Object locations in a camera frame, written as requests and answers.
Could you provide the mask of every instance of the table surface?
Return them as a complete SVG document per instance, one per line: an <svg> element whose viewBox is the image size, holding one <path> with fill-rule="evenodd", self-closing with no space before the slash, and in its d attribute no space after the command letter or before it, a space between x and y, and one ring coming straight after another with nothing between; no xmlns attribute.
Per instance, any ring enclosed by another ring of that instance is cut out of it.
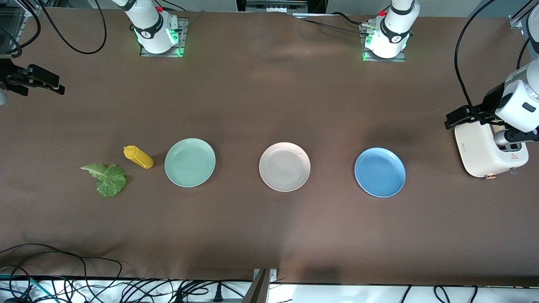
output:
<svg viewBox="0 0 539 303"><path fill-rule="evenodd" d="M96 10L51 16L76 47L100 44ZM453 52L467 19L419 18L407 62L374 63L362 61L354 34L283 13L204 12L183 58L141 58L125 14L105 17L107 44L95 55L71 51L42 18L41 36L15 60L58 74L66 94L9 93L0 107L2 246L106 256L124 262L126 277L249 278L277 267L287 282L539 285L539 144L517 176L480 180L444 128L445 114L465 103ZM317 20L354 29L336 16ZM474 102L515 69L523 42L502 18L472 23L460 66ZM200 187L181 188L163 161L189 137L212 145L217 166ZM299 190L277 192L260 178L260 155L276 142L309 155ZM124 158L130 144L155 167ZM370 147L403 160L398 195L375 198L356 183L355 159ZM80 170L90 163L123 167L124 191L100 197ZM58 258L27 267L80 274ZM89 270L115 273L101 263Z"/></svg>

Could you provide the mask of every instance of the lettuce leaf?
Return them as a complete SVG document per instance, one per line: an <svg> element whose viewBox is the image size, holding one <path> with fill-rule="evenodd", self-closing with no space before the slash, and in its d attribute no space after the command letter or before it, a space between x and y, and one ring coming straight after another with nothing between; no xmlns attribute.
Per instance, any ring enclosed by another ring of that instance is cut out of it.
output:
<svg viewBox="0 0 539 303"><path fill-rule="evenodd" d="M90 164L81 167L87 170L90 175L97 178L98 192L103 197L116 196L123 187L126 186L126 177L123 169L115 164L107 168L103 164Z"/></svg>

